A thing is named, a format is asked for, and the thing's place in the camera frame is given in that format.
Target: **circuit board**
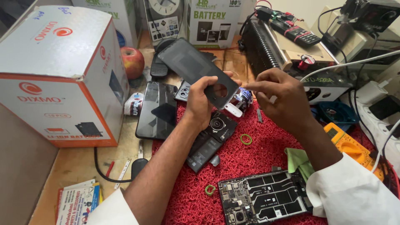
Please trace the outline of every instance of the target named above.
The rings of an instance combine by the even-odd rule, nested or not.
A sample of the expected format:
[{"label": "circuit board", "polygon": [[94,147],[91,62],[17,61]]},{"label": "circuit board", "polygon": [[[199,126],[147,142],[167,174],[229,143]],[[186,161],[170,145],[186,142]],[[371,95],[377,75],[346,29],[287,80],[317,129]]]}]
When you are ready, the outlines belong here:
[{"label": "circuit board", "polygon": [[[375,164],[375,160],[370,157],[370,152],[356,140],[354,140],[350,135],[346,134],[342,129],[336,126],[334,123],[329,123],[324,127],[325,132],[331,138],[333,144],[340,152],[345,152],[347,155],[352,157],[359,164],[367,168],[367,170],[372,170]],[[383,171],[382,167],[378,165],[374,172],[381,181],[383,181]]]},{"label": "circuit board", "polygon": [[300,172],[273,171],[218,182],[227,225],[269,224],[312,212]]}]

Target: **wooden desk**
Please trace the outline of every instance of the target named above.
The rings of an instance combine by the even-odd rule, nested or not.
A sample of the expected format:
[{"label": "wooden desk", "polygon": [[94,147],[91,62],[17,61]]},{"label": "wooden desk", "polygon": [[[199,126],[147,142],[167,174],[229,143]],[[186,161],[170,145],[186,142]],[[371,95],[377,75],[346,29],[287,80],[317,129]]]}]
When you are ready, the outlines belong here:
[{"label": "wooden desk", "polygon": [[[232,47],[238,46],[238,39],[240,39],[239,36],[234,38]],[[143,31],[139,50],[145,59],[144,76],[130,82],[131,94],[134,92],[144,93],[146,83],[151,79],[150,66],[154,55],[154,48],[150,44],[149,33],[147,31]],[[218,59],[214,63],[219,68],[235,72],[234,78],[242,80],[243,84],[254,81],[254,76],[248,66],[246,57],[239,50],[212,50],[207,52],[212,52],[217,56]],[[160,82],[179,87],[181,78],[176,74],[171,74],[166,79],[160,80]],[[112,161],[115,162],[110,173],[110,178],[117,179],[119,177],[128,158],[134,161],[138,157],[139,139],[135,136],[137,122],[138,117],[125,116],[118,147],[98,148],[99,167],[104,174],[110,163]],[[145,140],[144,158],[150,159],[151,152],[152,141]],[[107,198],[115,191],[115,183],[104,180],[97,173],[94,166],[93,148],[60,148],[29,224],[54,224],[58,189],[90,179],[96,179],[97,182],[100,182],[104,198]],[[124,179],[130,179],[130,168],[126,171]],[[129,183],[122,183],[120,187],[126,188],[128,185]]]}]

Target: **cardboard box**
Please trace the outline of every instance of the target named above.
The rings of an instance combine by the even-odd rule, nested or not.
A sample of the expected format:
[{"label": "cardboard box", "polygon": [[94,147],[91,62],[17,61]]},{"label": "cardboard box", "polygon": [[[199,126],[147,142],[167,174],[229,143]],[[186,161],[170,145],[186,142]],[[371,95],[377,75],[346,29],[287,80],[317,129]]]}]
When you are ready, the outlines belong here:
[{"label": "cardboard box", "polygon": [[229,48],[241,6],[238,0],[186,0],[189,42],[197,48]]},{"label": "cardboard box", "polygon": [[3,106],[57,147],[118,145],[129,85],[109,14],[41,6],[0,52]]},{"label": "cardboard box", "polygon": [[140,0],[72,0],[74,6],[107,12],[114,20],[120,47],[138,48],[142,31]]}]

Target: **red clip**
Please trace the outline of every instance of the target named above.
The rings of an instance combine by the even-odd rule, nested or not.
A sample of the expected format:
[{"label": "red clip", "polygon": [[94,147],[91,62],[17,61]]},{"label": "red clip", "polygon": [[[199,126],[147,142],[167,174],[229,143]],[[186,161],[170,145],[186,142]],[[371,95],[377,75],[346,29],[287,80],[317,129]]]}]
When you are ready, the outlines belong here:
[{"label": "red clip", "polygon": [[289,26],[294,26],[294,22],[287,20],[286,23],[289,24]]}]

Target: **apple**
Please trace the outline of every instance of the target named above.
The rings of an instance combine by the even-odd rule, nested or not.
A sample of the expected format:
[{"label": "apple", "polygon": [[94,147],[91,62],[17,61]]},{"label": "apple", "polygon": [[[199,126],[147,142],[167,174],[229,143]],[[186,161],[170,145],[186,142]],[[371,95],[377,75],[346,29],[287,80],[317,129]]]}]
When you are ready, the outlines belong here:
[{"label": "apple", "polygon": [[128,79],[140,77],[144,69],[143,54],[139,50],[130,47],[122,47],[121,54]]}]

